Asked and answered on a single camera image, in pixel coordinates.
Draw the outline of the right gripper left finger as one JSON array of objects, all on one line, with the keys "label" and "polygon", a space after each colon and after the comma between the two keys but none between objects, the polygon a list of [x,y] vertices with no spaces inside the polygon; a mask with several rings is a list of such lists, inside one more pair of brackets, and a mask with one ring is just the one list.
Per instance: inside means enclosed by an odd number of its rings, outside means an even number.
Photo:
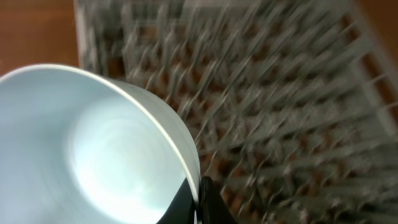
[{"label": "right gripper left finger", "polygon": [[194,224],[195,204],[187,179],[183,181],[167,211],[157,224]]}]

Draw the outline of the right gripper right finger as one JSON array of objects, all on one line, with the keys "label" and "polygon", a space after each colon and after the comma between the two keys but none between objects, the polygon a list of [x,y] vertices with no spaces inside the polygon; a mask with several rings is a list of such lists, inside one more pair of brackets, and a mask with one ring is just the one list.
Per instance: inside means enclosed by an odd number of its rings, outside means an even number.
[{"label": "right gripper right finger", "polygon": [[198,211],[203,224],[238,224],[208,176],[201,178],[199,205]]}]

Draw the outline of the light blue bowl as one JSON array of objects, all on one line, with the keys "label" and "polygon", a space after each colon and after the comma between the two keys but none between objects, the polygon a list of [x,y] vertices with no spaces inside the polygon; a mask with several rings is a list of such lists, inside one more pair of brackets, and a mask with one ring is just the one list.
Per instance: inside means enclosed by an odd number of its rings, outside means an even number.
[{"label": "light blue bowl", "polygon": [[1,222],[157,223],[200,163],[178,114],[138,86],[43,64],[1,78]]}]

